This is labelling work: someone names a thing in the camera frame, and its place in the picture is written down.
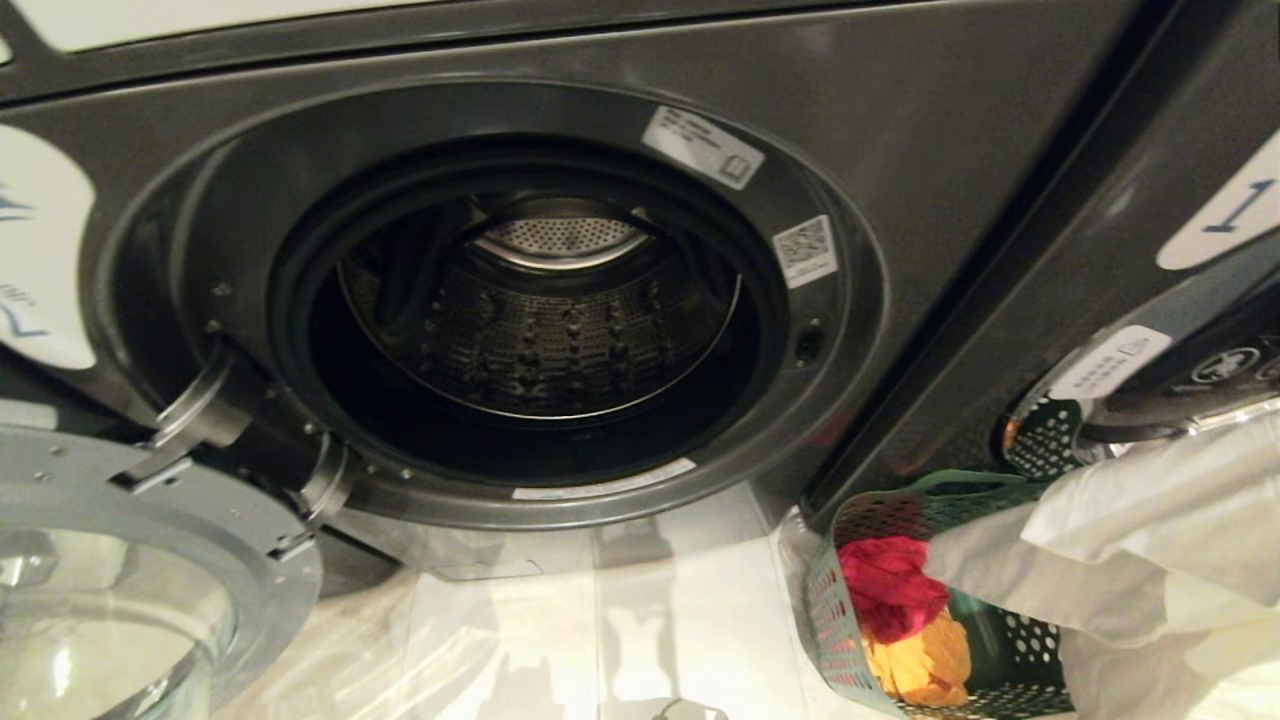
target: sticker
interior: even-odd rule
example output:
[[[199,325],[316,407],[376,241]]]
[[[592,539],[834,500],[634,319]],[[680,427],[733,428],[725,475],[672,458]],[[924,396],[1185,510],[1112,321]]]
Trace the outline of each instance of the sticker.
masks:
[[[1201,384],[1216,384],[1248,370],[1262,357],[1262,351],[1253,347],[1236,347],[1219,352],[1192,370],[1192,379]]]
[[[662,105],[644,131],[644,143],[733,190],[751,182],[764,152],[692,113]]]
[[[675,478],[676,475],[682,475],[696,466],[698,464],[692,460],[681,457],[680,460],[672,460],[660,468],[654,468],[648,473],[640,473],[639,475],[631,475],[630,478],[621,478],[595,486],[575,486],[568,488],[516,488],[516,492],[511,493],[511,498],[577,500],[580,497],[599,497],[602,495],[613,495],[616,492],[626,492],[628,489],[657,484],[662,480]]]
[[[782,277],[795,290],[840,269],[836,243],[831,236],[831,218],[818,215],[812,220],[773,236],[773,247],[782,263]]]
[[[1053,400],[1091,400],[1115,392],[1126,379],[1164,352],[1172,338],[1142,325],[1128,325],[1078,360],[1053,383]]]
[[[238,24],[433,0],[14,0],[41,40],[77,51]]]
[[[1280,132],[1262,146],[1156,255],[1166,270],[1194,268],[1280,227]]]
[[[55,368],[91,368],[79,250],[93,184],[65,152],[23,129],[0,126],[0,342]]]

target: washing machine drum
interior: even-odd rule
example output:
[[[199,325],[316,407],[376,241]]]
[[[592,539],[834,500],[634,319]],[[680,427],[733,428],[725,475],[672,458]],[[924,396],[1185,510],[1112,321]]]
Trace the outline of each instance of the washing machine drum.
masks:
[[[739,275],[644,209],[515,192],[424,208],[339,264],[369,340],[484,413],[576,419],[655,397],[698,368]]]
[[[678,172],[490,138],[316,202],[279,255],[271,337],[302,401],[379,456],[577,484],[671,460],[759,398],[788,327],[777,274]]]

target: barcode label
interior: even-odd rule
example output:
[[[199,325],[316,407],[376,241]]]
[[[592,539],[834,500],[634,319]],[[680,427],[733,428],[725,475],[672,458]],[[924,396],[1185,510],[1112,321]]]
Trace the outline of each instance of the barcode label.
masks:
[[[831,237],[831,218],[817,218],[773,236],[788,288],[797,288],[840,269]]]

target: tile floor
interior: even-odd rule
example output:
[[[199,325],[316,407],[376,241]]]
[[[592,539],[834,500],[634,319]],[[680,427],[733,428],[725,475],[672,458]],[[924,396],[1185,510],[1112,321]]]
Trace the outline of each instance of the tile floor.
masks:
[[[403,571],[317,606],[215,720],[886,717],[809,661],[794,593],[815,547],[792,516],[768,538],[595,573]]]

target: dark gray machine panel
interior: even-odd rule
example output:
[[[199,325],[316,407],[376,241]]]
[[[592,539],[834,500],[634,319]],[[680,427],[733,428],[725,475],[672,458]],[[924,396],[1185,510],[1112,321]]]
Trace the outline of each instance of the dark gray machine panel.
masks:
[[[808,498],[1000,466],[997,425],[1091,336],[1201,268],[1161,247],[1280,128],[1280,6],[1184,3],[1034,211],[956,296]]]
[[[899,0],[896,4],[922,1]],[[124,42],[87,53],[59,54],[9,0],[0,0],[0,28],[14,61],[0,67],[0,104],[136,83],[173,74],[225,72],[308,56],[360,58],[556,37],[573,31],[617,32],[708,20],[812,12],[824,0],[458,0],[320,14],[220,27]],[[849,5],[882,5],[874,0]]]

